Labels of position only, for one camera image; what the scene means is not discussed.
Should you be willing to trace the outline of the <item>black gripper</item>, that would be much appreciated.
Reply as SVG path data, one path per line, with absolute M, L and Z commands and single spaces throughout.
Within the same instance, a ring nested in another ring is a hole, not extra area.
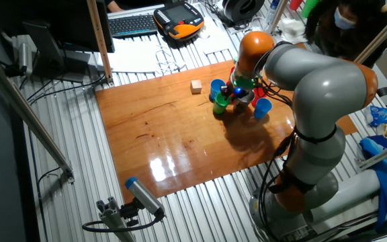
M 242 89 L 241 87 L 235 87 L 233 85 L 223 85 L 220 87 L 220 93 L 224 98 L 230 98 L 231 103 L 234 103 L 236 99 L 243 98 L 249 94 L 247 90 Z

